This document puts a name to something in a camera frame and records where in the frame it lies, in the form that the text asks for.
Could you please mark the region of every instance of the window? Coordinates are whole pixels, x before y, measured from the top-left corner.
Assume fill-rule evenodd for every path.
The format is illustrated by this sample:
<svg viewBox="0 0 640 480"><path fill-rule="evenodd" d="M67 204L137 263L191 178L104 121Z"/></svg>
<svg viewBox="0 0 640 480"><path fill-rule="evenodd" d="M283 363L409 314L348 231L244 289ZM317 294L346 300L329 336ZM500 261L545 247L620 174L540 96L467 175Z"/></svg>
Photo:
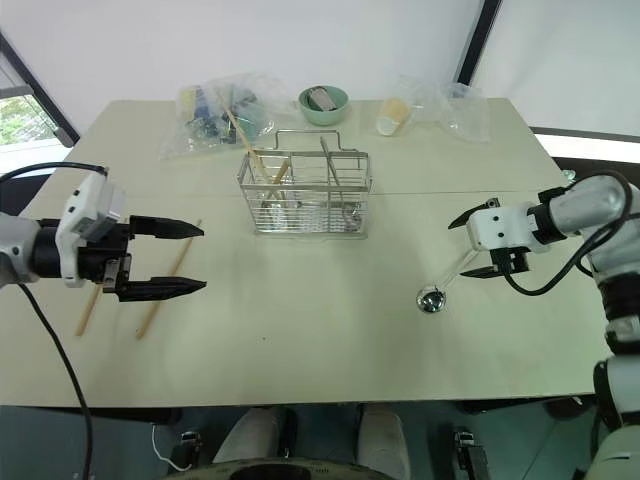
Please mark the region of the window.
<svg viewBox="0 0 640 480"><path fill-rule="evenodd" d="M66 158L78 134L0 34L0 174ZM36 175L51 172L37 172Z"/></svg>
<svg viewBox="0 0 640 480"><path fill-rule="evenodd" d="M554 158L640 163L640 143L638 143L638 139L635 139L635 141L632 138L613 140L537 132L536 137L549 156Z"/></svg>

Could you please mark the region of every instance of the table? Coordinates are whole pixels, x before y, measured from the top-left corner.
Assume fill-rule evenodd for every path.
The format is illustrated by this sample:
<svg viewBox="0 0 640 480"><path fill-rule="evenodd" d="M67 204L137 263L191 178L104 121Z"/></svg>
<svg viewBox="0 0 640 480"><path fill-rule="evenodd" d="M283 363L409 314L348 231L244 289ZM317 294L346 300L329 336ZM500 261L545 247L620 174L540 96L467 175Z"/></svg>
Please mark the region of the table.
<svg viewBox="0 0 640 480"><path fill-rule="evenodd" d="M354 102L340 126L348 146L372 156L375 189L365 240L256 236L236 184L241 152L158 160L171 102L114 102L69 160L111 167L127 191L125 214L203 220L180 274L206 280L166 301L145 338L149 308L103 295L81 338L73 336L92 285L33 286L69 352L90 406L170 407L304 402L482 399L592 391L607 356L593 282L572 272L543 297L502 279L460 277L446 310L427 316L415 295L468 248L462 211L499 196L535 201L561 173L513 107L490 100L493 140L469 145L432 126L399 138L367 132ZM81 172L60 170L24 215L58 217ZM579 245L530 255L520 283L546 282ZM132 279L165 275L182 244L136 238ZM471 267L488 263L488 254ZM16 287L0 291L0 403L71 406L60 360Z"/></svg>

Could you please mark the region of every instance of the gray pants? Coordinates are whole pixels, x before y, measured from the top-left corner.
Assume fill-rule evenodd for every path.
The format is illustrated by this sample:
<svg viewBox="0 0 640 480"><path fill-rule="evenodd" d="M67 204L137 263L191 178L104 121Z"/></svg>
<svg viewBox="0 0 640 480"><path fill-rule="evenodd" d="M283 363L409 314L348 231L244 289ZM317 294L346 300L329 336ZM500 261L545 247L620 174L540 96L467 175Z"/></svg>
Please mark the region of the gray pants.
<svg viewBox="0 0 640 480"><path fill-rule="evenodd" d="M282 421L279 412L277 407L250 409L229 432L213 463L276 456ZM411 478L402 422L388 406L365 407L356 462L397 480Z"/></svg>

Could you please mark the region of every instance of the chopstick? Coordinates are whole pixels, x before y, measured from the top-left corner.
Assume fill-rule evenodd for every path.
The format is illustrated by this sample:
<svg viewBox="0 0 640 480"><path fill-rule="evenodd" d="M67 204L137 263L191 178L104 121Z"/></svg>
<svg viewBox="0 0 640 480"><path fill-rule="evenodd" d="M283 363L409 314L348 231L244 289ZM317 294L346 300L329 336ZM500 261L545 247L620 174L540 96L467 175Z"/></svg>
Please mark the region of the chopstick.
<svg viewBox="0 0 640 480"><path fill-rule="evenodd" d="M222 105L222 108L227 114L227 117L229 117L229 120L231 120L231 123L235 127L236 132L238 133L238 135L240 135L240 140L242 140L242 143L244 144L245 148L249 152L249 156L251 157L256 167L258 168L258 171L260 172L260 175L262 175L262 178L264 178L265 183L267 184L280 183L282 181L282 177L284 176L284 172L286 172L286 168L284 168L285 164L283 163L282 166L280 167L280 171L284 169L284 172L282 173L282 175L280 175L280 172L278 172L278 175L280 178L276 177L277 181L274 180L273 182L271 182L271 176L267 172L267 169L265 168L264 163L262 162L262 159L258 156L256 151L253 149L253 147L251 146L251 143L249 143L249 139L247 138L247 135L244 133L244 130L238 123L238 120L236 119L235 115L231 113L231 109L227 107L227 104L225 103L224 98L222 98L222 94L220 93L220 90L216 90L216 95L218 97L218 100L220 101L220 104ZM283 198L280 192L276 193L275 196L279 200L282 200Z"/></svg>
<svg viewBox="0 0 640 480"><path fill-rule="evenodd" d="M82 318L80 319L80 323L78 324L78 328L76 329L76 337L81 337L84 334L84 331L87 329L89 319L91 318L91 314L93 313L93 309L95 308L98 297L101 293L102 285L95 285L93 287L93 293L91 293L89 303L87 303L87 306L84 309L84 313L82 314Z"/></svg>
<svg viewBox="0 0 640 480"><path fill-rule="evenodd" d="M289 159L284 160L282 162L282 165L280 165L280 170L278 170L278 174L276 175L276 178L273 179L273 183L275 184L282 183L282 177L284 177L284 175L287 173L287 170L289 170L290 166L291 166L291 161ZM280 191L278 193L280 194L279 200L284 200L285 199L284 192ZM276 195L276 192L272 190L269 192L269 195L267 195L266 199L269 200L274 195Z"/></svg>
<svg viewBox="0 0 640 480"><path fill-rule="evenodd" d="M196 222L196 227L200 227L200 225L202 225L202 220L198 220ZM184 258L187 256L187 252L189 251L189 247L191 247L191 243L192 242L193 242L193 237L189 237L184 242L184 245L182 247L182 250L180 250L180 254L178 255L178 258L176 258L176 261L173 263L173 266L171 267L171 270L169 270L169 273L167 275L168 277L175 277L176 276L176 273L178 273L178 270L180 269L180 265L182 265L182 262L183 262ZM156 313L158 313L158 308L160 308L161 302L162 302L161 300L156 300L151 305L151 308L149 309L149 311L147 312L147 314L144 317L144 321L142 322L142 326L136 332L136 338L138 340L141 340L144 337L144 335L147 333L147 330L149 330L149 326L153 322L153 319L155 318Z"/></svg>

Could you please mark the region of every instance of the plastic bag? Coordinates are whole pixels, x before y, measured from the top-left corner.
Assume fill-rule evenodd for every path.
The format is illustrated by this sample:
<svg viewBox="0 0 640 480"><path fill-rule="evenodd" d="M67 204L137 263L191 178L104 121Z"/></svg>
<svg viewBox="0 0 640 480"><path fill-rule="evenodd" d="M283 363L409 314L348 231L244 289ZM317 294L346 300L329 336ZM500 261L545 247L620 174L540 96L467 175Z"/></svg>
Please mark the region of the plastic bag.
<svg viewBox="0 0 640 480"><path fill-rule="evenodd" d="M454 135L470 142L488 142L489 104L480 90L462 83L442 89L439 122Z"/></svg>
<svg viewBox="0 0 640 480"><path fill-rule="evenodd" d="M265 73L235 75L185 87L176 100L176 124L163 156L203 154L242 145L225 108L251 143L274 130L278 119L295 115L282 82Z"/></svg>
<svg viewBox="0 0 640 480"><path fill-rule="evenodd" d="M436 85L400 75L376 118L379 134L397 134L414 123L438 122L471 142L488 142L489 105L478 89L461 83Z"/></svg>
<svg viewBox="0 0 640 480"><path fill-rule="evenodd" d="M400 75L389 93L376 118L375 127L380 135L395 135L414 121L435 119L433 86L417 78Z"/></svg>

